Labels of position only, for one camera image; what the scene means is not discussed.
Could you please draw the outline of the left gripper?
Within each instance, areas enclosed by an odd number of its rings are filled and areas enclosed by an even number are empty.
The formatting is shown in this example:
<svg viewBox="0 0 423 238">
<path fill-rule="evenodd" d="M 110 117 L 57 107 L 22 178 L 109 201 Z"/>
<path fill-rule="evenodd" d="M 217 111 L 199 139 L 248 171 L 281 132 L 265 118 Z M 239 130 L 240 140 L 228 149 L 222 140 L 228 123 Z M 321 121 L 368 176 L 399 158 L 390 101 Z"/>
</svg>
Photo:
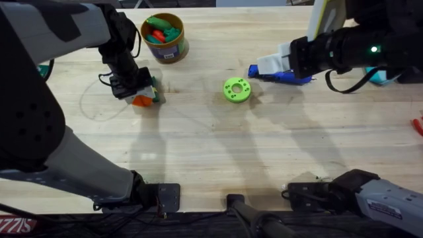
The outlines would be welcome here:
<svg viewBox="0 0 423 238">
<path fill-rule="evenodd" d="M 150 106 L 155 98 L 152 76 L 147 67 L 138 67 L 132 54 L 135 43 L 141 42 L 141 34 L 125 13 L 112 5 L 98 4 L 106 20 L 110 39 L 98 47 L 102 62 L 110 68 L 107 74 L 109 86 L 117 99 L 133 99 L 134 106 Z"/>
</svg>

